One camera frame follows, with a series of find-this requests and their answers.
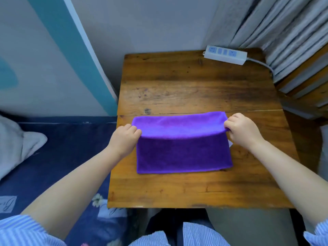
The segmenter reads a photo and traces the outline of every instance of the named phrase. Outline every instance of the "forearm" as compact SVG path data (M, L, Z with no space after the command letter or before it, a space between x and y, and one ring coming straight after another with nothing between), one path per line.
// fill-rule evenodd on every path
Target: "forearm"
M119 160L106 148L48 188L22 214L64 239Z
M328 183L267 141L250 149L313 225L328 218Z

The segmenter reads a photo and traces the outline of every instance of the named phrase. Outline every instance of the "purple towel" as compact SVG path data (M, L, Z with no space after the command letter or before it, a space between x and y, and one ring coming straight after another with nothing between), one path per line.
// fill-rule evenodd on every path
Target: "purple towel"
M232 167L223 123L225 112L183 116L138 116L137 173L166 174Z

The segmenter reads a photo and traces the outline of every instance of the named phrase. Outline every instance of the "striped shirt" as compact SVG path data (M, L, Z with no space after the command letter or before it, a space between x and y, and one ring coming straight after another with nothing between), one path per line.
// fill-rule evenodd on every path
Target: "striped shirt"
M304 232L305 239L316 246L328 246L328 219L316 226L315 234ZM219 245L228 246L227 241L216 231L204 225L183 223L183 244L185 246ZM49 235L46 230L28 215L12 216L0 220L0 245L10 246L66 246L66 244ZM142 236L131 246L167 246L169 245L163 231Z

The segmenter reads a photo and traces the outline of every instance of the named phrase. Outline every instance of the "white power strip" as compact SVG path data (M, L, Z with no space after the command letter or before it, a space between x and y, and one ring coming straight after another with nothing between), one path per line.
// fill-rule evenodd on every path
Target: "white power strip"
M243 65L247 59L247 53L238 50L208 45L203 52L204 58L219 60L237 65Z

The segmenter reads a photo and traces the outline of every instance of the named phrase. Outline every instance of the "electrical socket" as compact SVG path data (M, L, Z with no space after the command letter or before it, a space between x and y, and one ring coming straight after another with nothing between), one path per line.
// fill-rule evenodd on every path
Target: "electrical socket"
M247 58L247 52L208 45L203 52L204 58L243 65Z

